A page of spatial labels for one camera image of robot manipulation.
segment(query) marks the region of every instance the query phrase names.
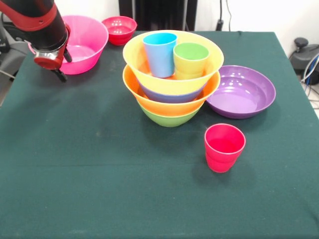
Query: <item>blue cup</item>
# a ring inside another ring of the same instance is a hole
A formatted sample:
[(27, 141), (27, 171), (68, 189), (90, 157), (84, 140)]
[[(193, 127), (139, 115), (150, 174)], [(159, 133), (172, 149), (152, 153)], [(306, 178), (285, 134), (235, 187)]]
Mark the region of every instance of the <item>blue cup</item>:
[(144, 48), (153, 76), (166, 78), (174, 74), (173, 49), (176, 42), (177, 36), (168, 32), (144, 37)]

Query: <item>stacked bowls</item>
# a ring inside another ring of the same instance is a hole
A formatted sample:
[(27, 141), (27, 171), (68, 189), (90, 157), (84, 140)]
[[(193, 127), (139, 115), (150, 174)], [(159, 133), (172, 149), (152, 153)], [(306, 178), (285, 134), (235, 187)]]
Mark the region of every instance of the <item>stacked bowls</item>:
[[(152, 75), (143, 39), (154, 33), (172, 33), (177, 43), (201, 44), (209, 51), (202, 76), (193, 79), (176, 79)], [(219, 86), (219, 68), (224, 56), (220, 48), (205, 37), (194, 33), (161, 30), (151, 31), (132, 38), (123, 49), (126, 66), (123, 71), (125, 86), (138, 101), (143, 112), (161, 126), (175, 127), (190, 120)]]

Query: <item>plastic bowl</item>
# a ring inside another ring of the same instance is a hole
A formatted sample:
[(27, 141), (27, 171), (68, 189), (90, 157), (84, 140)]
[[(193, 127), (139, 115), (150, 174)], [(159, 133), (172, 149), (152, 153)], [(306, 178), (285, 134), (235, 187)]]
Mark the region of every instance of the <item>plastic bowl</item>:
[(164, 94), (159, 94), (154, 91), (150, 91), (148, 88), (144, 87), (140, 82), (139, 82), (143, 92), (145, 95), (152, 101), (158, 101), (158, 102), (163, 102), (163, 103), (186, 103), (193, 101), (199, 94), (200, 92), (204, 89), (204, 86), (200, 88), (197, 91), (194, 91), (189, 94), (185, 95), (179, 95), (179, 96), (173, 96), (173, 95), (164, 95)]
[(63, 59), (60, 70), (67, 75), (84, 73), (99, 60), (109, 39), (108, 30), (101, 22), (88, 16), (69, 15), (62, 18), (71, 29), (67, 49), (72, 62)]
[(263, 74), (244, 66), (220, 68), (221, 84), (207, 99), (218, 114), (245, 119), (265, 110), (276, 98), (273, 83)]
[[(210, 51), (210, 56), (207, 59), (203, 76), (189, 80), (172, 80), (174, 76), (165, 79), (152, 76), (143, 46), (143, 38), (154, 32), (176, 34), (178, 43), (195, 42), (205, 46)], [(176, 30), (151, 31), (132, 38), (123, 49), (123, 57), (144, 87), (164, 95), (185, 95), (199, 90), (224, 62), (223, 53), (215, 43), (203, 36)]]
[(186, 115), (183, 115), (183, 116), (168, 117), (168, 116), (161, 116), (161, 115), (154, 114), (154, 113), (146, 110), (142, 105), (140, 105), (140, 107), (141, 107), (142, 111), (147, 115), (147, 117), (149, 117), (152, 121), (159, 124), (160, 126), (164, 126), (164, 127), (176, 127), (176, 126), (179, 126), (183, 123), (186, 123), (191, 118), (193, 118), (194, 115), (200, 109), (200, 108), (198, 108), (195, 111), (188, 113)]
[(152, 101), (142, 91), (133, 71), (126, 65), (123, 70), (123, 81), (139, 104), (149, 112), (161, 116), (182, 116), (199, 109), (205, 100), (214, 93), (220, 82), (220, 74), (216, 72), (207, 82), (199, 96), (191, 102), (180, 104), (169, 104)]
[(138, 26), (134, 19), (127, 16), (113, 16), (102, 22), (108, 29), (113, 45), (125, 45), (133, 36)]

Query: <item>pink bowl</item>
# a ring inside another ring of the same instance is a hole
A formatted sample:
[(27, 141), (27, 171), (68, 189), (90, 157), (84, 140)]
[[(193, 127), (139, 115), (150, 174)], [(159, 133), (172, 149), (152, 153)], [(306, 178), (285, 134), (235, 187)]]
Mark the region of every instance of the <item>pink bowl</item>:
[(108, 30), (101, 22), (88, 16), (69, 15), (62, 18), (71, 29), (67, 49), (72, 62), (63, 59), (61, 71), (67, 75), (84, 73), (99, 60), (109, 39)]
[(134, 19), (127, 16), (113, 16), (102, 23), (109, 31), (110, 42), (117, 46), (125, 45), (138, 26)]

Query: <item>orange bowl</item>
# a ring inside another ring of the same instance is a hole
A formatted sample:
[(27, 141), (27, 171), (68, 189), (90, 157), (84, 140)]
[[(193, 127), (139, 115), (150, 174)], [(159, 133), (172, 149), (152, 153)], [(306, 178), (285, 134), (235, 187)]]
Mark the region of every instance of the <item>orange bowl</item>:
[(134, 95), (139, 104), (143, 106), (143, 108), (153, 114), (157, 114), (160, 116), (175, 117), (183, 116), (195, 111), (196, 109), (199, 109), (204, 104), (205, 100), (209, 96), (211, 96), (218, 88), (220, 83), (220, 74), (217, 71), (208, 80), (206, 86), (195, 100), (178, 104), (161, 103), (148, 99), (142, 91), (133, 71), (128, 65), (126, 65), (123, 70), (123, 81), (125, 86), (131, 91), (131, 93)]

